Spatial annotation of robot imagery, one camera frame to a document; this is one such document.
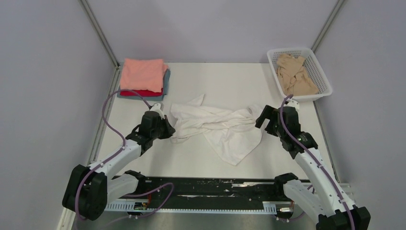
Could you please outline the white t shirt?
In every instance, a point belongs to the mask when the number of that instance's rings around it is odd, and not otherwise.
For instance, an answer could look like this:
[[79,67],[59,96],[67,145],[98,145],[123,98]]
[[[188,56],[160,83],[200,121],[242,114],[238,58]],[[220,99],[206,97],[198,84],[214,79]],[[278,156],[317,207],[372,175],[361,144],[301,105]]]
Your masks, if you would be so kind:
[[171,142],[180,144],[202,134],[224,162],[238,165],[261,142],[263,130],[255,127],[261,107],[254,104],[232,111],[204,106],[203,100],[202,94],[185,104],[172,104],[170,113],[176,122]]

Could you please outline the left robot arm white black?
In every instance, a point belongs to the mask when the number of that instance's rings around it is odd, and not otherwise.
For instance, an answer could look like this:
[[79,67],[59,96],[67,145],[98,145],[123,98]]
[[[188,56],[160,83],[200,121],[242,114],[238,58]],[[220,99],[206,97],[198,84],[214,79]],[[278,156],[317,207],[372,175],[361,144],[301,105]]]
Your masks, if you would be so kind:
[[141,157],[156,139],[168,139],[175,132],[160,109],[150,109],[141,123],[124,139],[122,146],[105,159],[88,166],[77,165],[71,172],[62,206],[88,220],[96,220],[108,204],[124,195],[142,198],[146,184],[142,175],[127,171],[116,174],[130,162]]

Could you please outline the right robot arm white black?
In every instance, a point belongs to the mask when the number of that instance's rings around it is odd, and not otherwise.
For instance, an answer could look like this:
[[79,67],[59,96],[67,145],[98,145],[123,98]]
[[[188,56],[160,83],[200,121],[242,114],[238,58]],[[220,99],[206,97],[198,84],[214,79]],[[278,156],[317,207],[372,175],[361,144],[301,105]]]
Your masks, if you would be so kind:
[[301,130],[297,110],[267,105],[255,126],[260,128],[265,120],[269,120],[265,131],[280,139],[315,190],[312,193],[293,173],[286,173],[275,178],[278,182],[273,187],[275,197],[295,202],[318,230],[366,230],[371,221],[369,211],[358,207],[326,168],[316,141]]

